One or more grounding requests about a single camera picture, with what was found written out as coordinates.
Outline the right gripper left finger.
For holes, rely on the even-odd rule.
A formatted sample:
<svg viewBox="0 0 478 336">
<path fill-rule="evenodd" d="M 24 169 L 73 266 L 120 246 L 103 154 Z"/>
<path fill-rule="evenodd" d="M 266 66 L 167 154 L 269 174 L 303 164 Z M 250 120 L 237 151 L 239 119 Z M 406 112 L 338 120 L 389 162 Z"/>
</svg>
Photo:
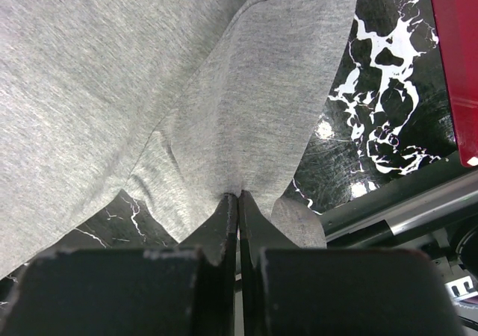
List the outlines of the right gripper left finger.
<svg viewBox="0 0 478 336">
<path fill-rule="evenodd" d="M 232 335 L 238 200 L 173 249 L 57 249 L 9 295 L 3 335 Z"/>
</svg>

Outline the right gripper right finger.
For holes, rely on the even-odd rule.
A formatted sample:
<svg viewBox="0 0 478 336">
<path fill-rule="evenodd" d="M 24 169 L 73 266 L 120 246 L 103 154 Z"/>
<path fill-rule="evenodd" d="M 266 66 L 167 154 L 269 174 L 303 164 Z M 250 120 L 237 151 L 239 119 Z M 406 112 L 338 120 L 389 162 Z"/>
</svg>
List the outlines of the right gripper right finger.
<svg viewBox="0 0 478 336">
<path fill-rule="evenodd" d="M 299 249 L 238 200 L 246 335 L 465 335 L 437 269 L 413 249 Z"/>
</svg>

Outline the grey t shirt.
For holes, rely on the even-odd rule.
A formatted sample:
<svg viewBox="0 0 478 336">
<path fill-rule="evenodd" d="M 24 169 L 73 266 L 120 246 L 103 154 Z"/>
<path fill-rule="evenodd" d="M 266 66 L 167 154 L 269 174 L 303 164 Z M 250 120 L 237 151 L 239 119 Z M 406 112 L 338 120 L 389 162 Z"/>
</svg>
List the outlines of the grey t shirt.
<svg viewBox="0 0 478 336">
<path fill-rule="evenodd" d="M 120 191 L 177 241 L 252 194 L 301 247 L 286 198 L 357 0 L 1 0 L 1 274 Z"/>
</svg>

